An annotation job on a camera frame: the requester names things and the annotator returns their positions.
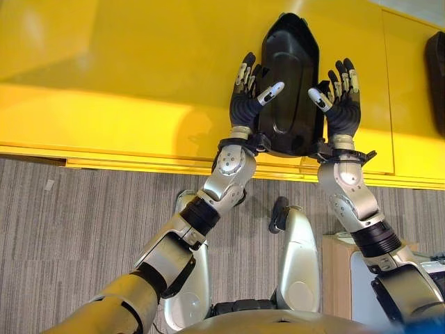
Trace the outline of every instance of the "silver fingertip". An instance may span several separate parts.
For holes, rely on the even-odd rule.
[[[274,97],[276,97],[284,88],[284,82],[278,81],[273,86],[267,87],[264,92],[262,92],[260,95],[257,96],[257,100],[260,103],[260,105],[264,106],[269,101],[271,101]]]
[[[307,93],[309,94],[312,102],[315,103],[317,107],[323,111],[323,113],[332,108],[331,101],[317,88],[310,88]]]

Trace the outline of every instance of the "black plastic object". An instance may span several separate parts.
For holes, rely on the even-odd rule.
[[[272,218],[269,223],[269,232],[277,234],[286,229],[286,219],[289,213],[288,206],[289,200],[284,196],[279,196],[275,200],[272,208]]]
[[[426,43],[426,64],[436,128],[445,136],[445,33],[439,31]]]
[[[276,310],[277,304],[268,299],[241,299],[239,301],[218,303],[211,309],[210,317],[224,315],[231,312],[246,310]]]
[[[306,21],[293,13],[281,15],[263,40],[259,90],[276,81],[285,85],[259,114],[258,130],[270,139],[271,154],[306,156],[323,136],[323,113],[307,94],[318,81],[318,59],[318,45]]]

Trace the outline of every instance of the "silver robot arm segment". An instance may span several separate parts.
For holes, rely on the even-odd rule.
[[[361,118],[359,82],[352,62],[335,64],[329,81],[309,89],[309,97],[327,118],[332,156],[322,161],[318,181],[331,208],[361,250],[364,261],[377,277],[376,296],[390,319],[407,322],[428,316],[444,316],[444,297],[411,250],[396,236],[374,195],[363,179],[362,153],[355,151],[353,136]]]
[[[348,135],[334,135],[330,143],[336,149],[354,150]],[[344,154],[338,162],[321,164],[318,181],[335,215],[362,251],[369,270],[377,274],[372,286],[388,317],[407,322],[443,315],[445,304],[439,288],[385,221],[364,183],[359,161]]]
[[[230,137],[247,139],[249,135],[248,127],[233,127]],[[134,270],[46,333],[146,333],[160,298],[174,296],[193,270],[191,249],[197,250],[218,219],[243,198],[255,168],[248,149],[223,147],[202,189],[150,240]]]

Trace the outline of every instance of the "black bracket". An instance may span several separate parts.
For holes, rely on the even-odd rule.
[[[377,155],[376,151],[370,151],[366,154],[355,150],[334,149],[325,143],[324,138],[313,144],[310,152],[309,157],[316,159],[321,164],[325,162],[340,162],[339,157],[341,155],[349,155],[356,159],[341,160],[341,162],[352,162],[362,166]]]
[[[226,138],[221,139],[218,144],[218,154],[223,147],[228,145],[240,145],[251,151],[254,156],[257,156],[260,152],[270,151],[270,140],[265,134],[258,132],[249,136],[249,139],[243,138]]]

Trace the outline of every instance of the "black wall object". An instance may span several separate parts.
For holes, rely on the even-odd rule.
[[[280,16],[263,40],[260,89],[283,81],[284,90],[261,111],[258,130],[271,141],[271,154],[306,156],[323,136],[323,113],[307,91],[318,83],[318,45],[304,19]]]

